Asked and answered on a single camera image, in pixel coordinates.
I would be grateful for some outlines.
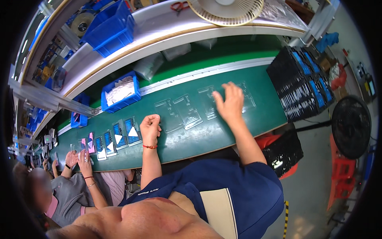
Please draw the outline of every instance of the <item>black fan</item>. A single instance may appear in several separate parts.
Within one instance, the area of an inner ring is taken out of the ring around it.
[[[332,126],[338,150],[348,159],[357,159],[367,150],[371,134],[371,117],[366,103],[358,96],[341,99],[334,107],[332,119],[296,129],[297,132]]]

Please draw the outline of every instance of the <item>pink shirt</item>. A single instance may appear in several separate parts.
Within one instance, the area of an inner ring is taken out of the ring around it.
[[[57,205],[58,205],[58,200],[57,200],[57,198],[55,196],[52,195],[52,202],[50,203],[48,210],[45,212],[45,215],[47,217],[52,218],[54,212],[57,209]]]

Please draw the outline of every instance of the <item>electric fan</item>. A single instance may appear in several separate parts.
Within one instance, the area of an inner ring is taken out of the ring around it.
[[[367,150],[371,134],[371,117],[366,103],[358,96],[349,95],[334,107],[332,119],[296,129],[297,132],[332,126],[334,142],[348,159],[357,159]]]
[[[199,17],[219,26],[240,26],[258,17],[264,0],[187,0]]]

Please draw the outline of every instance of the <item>blue cloth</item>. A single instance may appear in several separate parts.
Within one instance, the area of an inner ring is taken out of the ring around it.
[[[152,197],[168,198],[176,191],[188,197],[208,222],[199,192],[223,188],[229,189],[240,239],[261,238],[284,210],[281,182],[268,165],[256,162],[240,167],[238,162],[225,159],[196,161],[156,178],[119,206]]]
[[[338,36],[339,34],[337,32],[325,34],[321,41],[316,44],[317,51],[323,53],[327,46],[332,46],[338,43]]]

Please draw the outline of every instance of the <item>white shelf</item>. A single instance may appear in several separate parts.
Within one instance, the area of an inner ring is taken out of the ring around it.
[[[282,35],[301,37],[303,29],[257,18],[251,24],[237,27],[219,27],[198,17],[191,9],[183,10],[179,16],[170,9],[169,0],[148,6],[133,13],[136,27],[134,41],[103,58],[85,43],[63,65],[68,72],[61,94],[74,98],[103,77],[123,66],[175,46],[205,39],[237,35]],[[47,114],[38,125],[35,135],[52,118]]]

